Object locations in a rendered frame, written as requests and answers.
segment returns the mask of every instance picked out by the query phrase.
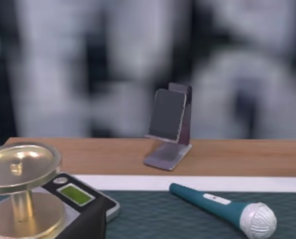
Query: green lcd screen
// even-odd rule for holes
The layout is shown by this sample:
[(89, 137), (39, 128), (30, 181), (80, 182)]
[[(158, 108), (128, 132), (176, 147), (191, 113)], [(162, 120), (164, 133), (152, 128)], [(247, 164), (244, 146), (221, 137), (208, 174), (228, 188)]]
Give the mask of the green lcd screen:
[(74, 185), (68, 185), (60, 189), (59, 192), (79, 206), (83, 206), (94, 199), (94, 197), (88, 195)]

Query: gold pedestal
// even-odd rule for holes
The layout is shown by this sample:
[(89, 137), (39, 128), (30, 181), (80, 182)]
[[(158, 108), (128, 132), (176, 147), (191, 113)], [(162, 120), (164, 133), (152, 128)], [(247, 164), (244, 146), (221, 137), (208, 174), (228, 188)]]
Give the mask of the gold pedestal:
[(33, 212), (21, 219), (7, 199), (0, 205), (0, 239), (47, 238), (64, 223), (65, 208), (57, 197), (32, 193)]

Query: white label on microphone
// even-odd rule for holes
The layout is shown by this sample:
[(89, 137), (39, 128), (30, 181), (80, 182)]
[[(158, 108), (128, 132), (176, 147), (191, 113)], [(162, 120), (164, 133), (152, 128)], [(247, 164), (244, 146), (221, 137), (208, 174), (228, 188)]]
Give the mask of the white label on microphone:
[(211, 195), (211, 194), (207, 194), (207, 193), (203, 194), (203, 197), (208, 199), (208, 200), (214, 201), (216, 203), (221, 203), (223, 205), (228, 205), (228, 204), (231, 203), (231, 201), (228, 200), (228, 199), (220, 198), (220, 197), (217, 197), (217, 196), (214, 196), (214, 195)]

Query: gold scale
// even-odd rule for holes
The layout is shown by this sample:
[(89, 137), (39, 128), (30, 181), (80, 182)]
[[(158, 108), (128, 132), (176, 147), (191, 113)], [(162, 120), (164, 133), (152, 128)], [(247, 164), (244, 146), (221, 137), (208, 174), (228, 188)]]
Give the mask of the gold scale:
[[(75, 221), (82, 225), (94, 219), (99, 209), (105, 207), (108, 222), (120, 208), (115, 200), (61, 172), (58, 150), (40, 143), (0, 147), (0, 195), (9, 196), (0, 201), (0, 239), (54, 239)], [(95, 207), (92, 215), (84, 216)]]

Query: white strip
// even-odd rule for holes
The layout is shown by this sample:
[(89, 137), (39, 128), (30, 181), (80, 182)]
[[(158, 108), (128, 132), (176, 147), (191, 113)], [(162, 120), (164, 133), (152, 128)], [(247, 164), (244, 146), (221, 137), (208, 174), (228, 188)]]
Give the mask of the white strip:
[(76, 175), (98, 190), (167, 191), (178, 183), (200, 191), (294, 192), (294, 177), (203, 177), (203, 176), (125, 176)]

